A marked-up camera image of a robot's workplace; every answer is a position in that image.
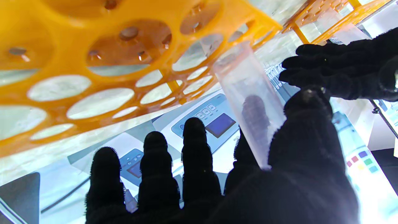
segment gloved hand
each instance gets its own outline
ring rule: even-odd
[[[280,81],[322,86],[346,100],[398,101],[398,28],[349,45],[304,44],[296,54],[282,62]]]

